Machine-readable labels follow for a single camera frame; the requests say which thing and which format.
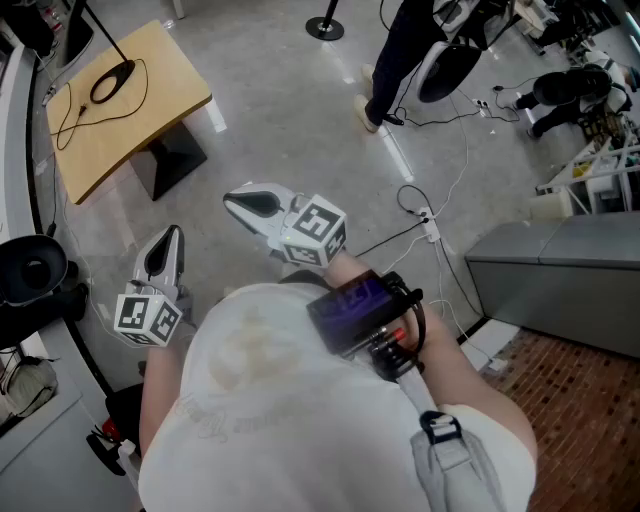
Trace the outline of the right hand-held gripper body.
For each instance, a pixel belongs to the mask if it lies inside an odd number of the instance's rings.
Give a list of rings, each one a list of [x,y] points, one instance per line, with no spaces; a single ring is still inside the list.
[[[284,262],[327,268],[346,243],[346,213],[318,194],[296,194],[275,242]]]

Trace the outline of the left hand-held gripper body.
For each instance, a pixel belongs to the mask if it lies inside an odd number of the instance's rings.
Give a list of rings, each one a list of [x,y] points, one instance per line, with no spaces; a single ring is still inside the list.
[[[162,288],[132,279],[117,297],[113,328],[132,346],[165,348],[180,323],[192,323],[192,306],[183,285]]]

